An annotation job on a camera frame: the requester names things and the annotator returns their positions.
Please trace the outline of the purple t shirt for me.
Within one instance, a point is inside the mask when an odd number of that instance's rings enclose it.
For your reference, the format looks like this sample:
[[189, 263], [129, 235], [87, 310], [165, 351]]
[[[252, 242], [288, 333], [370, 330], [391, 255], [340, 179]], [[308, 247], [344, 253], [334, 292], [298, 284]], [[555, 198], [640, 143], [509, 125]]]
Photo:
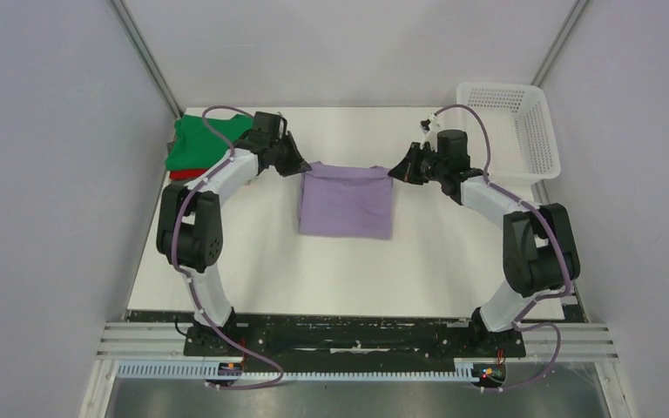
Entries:
[[329, 238], [389, 240], [393, 179], [381, 166], [314, 162], [301, 176], [298, 233]]

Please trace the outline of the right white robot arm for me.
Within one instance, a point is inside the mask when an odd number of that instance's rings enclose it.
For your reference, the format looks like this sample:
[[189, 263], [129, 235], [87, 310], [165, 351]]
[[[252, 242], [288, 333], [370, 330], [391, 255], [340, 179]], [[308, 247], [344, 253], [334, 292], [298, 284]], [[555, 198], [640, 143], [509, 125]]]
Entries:
[[411, 185], [436, 182], [458, 205], [484, 216], [502, 234], [504, 281], [471, 318], [470, 348], [490, 355], [503, 332], [517, 328], [541, 300], [562, 298], [580, 275], [580, 261], [567, 209], [524, 200], [473, 166], [465, 131], [438, 132], [436, 146], [412, 143], [389, 171]]

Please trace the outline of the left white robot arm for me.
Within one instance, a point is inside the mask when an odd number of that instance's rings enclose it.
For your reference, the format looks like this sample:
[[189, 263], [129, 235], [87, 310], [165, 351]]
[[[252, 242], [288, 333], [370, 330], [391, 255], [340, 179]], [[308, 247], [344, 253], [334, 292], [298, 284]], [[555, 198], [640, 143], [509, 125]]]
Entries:
[[206, 331], [206, 344], [216, 354], [230, 354], [239, 343], [238, 330], [226, 324], [233, 316], [218, 268], [224, 244], [221, 209], [245, 184], [273, 167], [282, 177], [308, 172], [287, 119], [279, 113], [257, 111], [251, 125], [231, 138], [202, 124], [225, 145], [221, 159], [199, 178], [170, 184], [161, 193], [156, 247], [183, 277], [194, 306], [194, 319]]

